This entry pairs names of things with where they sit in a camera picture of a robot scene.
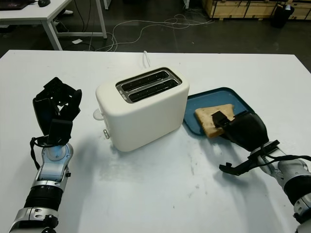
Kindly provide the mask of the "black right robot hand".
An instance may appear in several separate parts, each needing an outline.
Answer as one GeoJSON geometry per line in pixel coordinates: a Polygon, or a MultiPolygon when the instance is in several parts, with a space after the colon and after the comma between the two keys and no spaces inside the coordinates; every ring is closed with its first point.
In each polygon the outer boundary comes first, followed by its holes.
{"type": "Polygon", "coordinates": [[[221,137],[249,152],[269,142],[266,126],[256,113],[243,111],[229,120],[218,111],[212,115],[212,120],[216,128],[224,131],[221,137]]]}

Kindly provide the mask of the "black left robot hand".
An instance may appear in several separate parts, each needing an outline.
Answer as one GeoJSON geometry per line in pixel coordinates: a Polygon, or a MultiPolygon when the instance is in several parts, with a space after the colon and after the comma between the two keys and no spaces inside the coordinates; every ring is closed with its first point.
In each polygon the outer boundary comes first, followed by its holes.
{"type": "Polygon", "coordinates": [[[44,85],[33,99],[38,124],[44,135],[49,133],[54,119],[73,121],[80,113],[82,91],[75,90],[55,77],[44,85]]]}

